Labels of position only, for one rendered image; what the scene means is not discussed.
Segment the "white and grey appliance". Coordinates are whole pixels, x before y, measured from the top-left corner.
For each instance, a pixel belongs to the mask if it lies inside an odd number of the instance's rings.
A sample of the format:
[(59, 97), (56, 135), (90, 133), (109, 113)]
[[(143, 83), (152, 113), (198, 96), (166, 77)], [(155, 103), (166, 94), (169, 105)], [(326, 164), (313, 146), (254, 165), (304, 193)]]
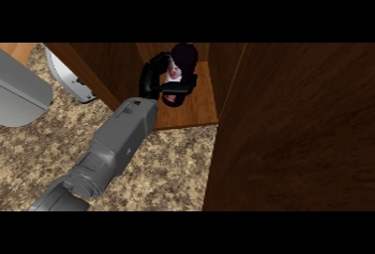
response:
[(46, 56), (49, 69), (61, 86), (67, 89), (81, 104), (95, 101), (96, 95), (92, 89), (86, 86), (84, 82), (50, 50), (46, 50)]

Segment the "dark wine bottle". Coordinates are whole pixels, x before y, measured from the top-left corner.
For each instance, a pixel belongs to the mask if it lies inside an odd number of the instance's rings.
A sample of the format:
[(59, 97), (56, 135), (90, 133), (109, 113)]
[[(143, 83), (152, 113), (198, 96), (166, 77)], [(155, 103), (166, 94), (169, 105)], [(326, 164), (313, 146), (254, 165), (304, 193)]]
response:
[[(195, 73), (198, 50), (192, 43), (180, 43), (171, 50), (166, 82), (188, 82)], [(179, 107), (185, 101), (183, 94), (163, 93), (163, 102), (169, 107)]]

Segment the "brown wooden cabinet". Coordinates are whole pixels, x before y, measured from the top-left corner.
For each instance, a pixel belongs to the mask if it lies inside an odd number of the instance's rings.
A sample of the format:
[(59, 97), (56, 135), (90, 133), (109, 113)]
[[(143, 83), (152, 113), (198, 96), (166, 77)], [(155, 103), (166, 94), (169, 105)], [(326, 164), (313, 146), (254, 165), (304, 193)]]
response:
[[(220, 122), (244, 52), (242, 43), (198, 43), (198, 83), (182, 106), (158, 105), (160, 130), (205, 126)], [(115, 109), (139, 94), (139, 78), (145, 63), (171, 43), (47, 43), (74, 74), (105, 105)]]

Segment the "dark wooden cabinet door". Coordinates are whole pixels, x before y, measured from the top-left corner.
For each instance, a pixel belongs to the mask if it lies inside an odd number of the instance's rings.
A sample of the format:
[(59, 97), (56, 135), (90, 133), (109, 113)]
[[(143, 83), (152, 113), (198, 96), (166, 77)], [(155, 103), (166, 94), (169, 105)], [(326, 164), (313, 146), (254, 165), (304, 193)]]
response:
[(375, 210), (375, 45), (250, 44), (208, 210)]

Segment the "grey rounded appliance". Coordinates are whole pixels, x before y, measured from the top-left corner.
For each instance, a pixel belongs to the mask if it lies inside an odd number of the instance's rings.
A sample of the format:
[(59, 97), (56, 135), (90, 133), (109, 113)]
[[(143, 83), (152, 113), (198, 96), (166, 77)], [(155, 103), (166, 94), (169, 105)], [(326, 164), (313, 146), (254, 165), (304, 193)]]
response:
[(0, 50), (0, 125), (30, 124), (45, 114), (52, 101), (52, 86)]

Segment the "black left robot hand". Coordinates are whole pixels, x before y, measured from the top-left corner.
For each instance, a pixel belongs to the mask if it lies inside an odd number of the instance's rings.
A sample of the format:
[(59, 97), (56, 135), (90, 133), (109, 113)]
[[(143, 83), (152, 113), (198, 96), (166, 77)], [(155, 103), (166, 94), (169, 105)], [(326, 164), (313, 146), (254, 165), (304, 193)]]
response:
[(194, 74), (186, 82), (169, 81), (160, 83), (160, 75), (167, 72), (171, 54), (161, 52), (145, 64), (139, 79), (139, 96), (158, 99), (160, 95), (189, 95), (197, 86), (198, 75)]

